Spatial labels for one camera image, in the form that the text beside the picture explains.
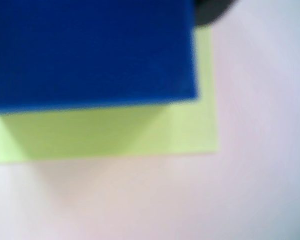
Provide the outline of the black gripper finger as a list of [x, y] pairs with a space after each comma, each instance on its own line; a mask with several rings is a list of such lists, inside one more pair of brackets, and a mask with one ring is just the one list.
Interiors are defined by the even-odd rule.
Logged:
[[213, 24], [236, 2], [236, 0], [195, 0], [196, 26], [202, 27]]

